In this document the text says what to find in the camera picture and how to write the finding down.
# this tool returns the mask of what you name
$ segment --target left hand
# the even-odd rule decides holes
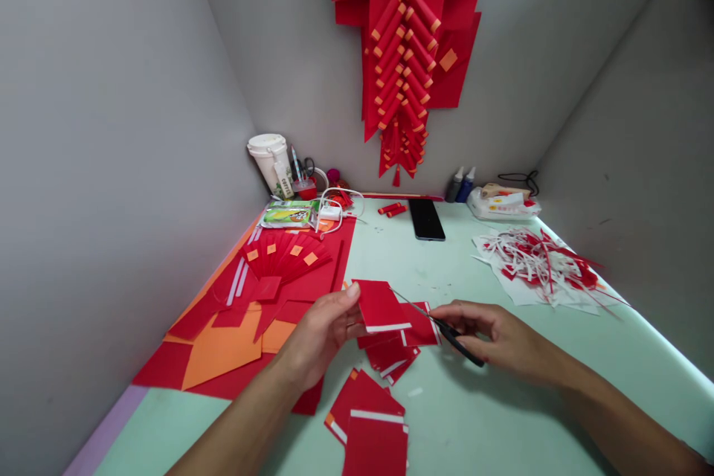
[[[364,336],[358,283],[322,296],[305,313],[272,365],[302,393],[314,387],[345,342]]]

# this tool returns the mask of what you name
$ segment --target phone screen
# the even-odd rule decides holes
[[[439,214],[431,199],[409,199],[409,212],[417,239],[446,240]]]

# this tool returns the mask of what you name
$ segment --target scissors handle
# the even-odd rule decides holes
[[[461,336],[461,333],[459,333],[456,329],[451,327],[448,324],[442,324],[441,322],[438,323],[439,326],[439,331],[441,331],[441,334],[444,335],[446,340],[455,347],[461,355],[466,357],[468,360],[470,360],[473,364],[475,364],[478,367],[483,366],[483,361],[481,361],[477,356],[475,356],[473,353],[468,351],[464,346],[461,345],[461,343],[456,339],[457,336]]]

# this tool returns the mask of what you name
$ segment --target hand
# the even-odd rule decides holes
[[[367,334],[357,305],[359,294],[359,284],[353,283],[315,301],[277,354],[273,366],[300,392],[320,381],[345,342]]]
[[[499,305],[454,300],[431,315],[461,333],[457,340],[475,356],[536,385],[562,386],[568,367],[577,362]]]

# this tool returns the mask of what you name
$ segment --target desk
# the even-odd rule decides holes
[[[436,203],[445,242],[414,239],[408,213],[377,214],[367,200],[355,230],[347,279],[388,280],[412,301],[455,298],[498,303],[591,366],[705,457],[714,458],[714,386],[627,306],[620,320],[560,307],[512,305],[491,268],[470,257],[489,228],[461,205]],[[607,264],[607,259],[597,259]],[[325,377],[316,416],[291,415],[265,475],[339,475],[344,449],[323,421],[350,369],[376,379],[350,342]],[[407,396],[417,387],[418,396]],[[406,408],[410,476],[448,470],[475,475],[600,475],[613,469],[569,419],[554,393],[486,366],[477,369],[444,347],[425,347],[392,388]],[[104,457],[98,475],[162,475],[228,406],[227,401],[149,389]]]

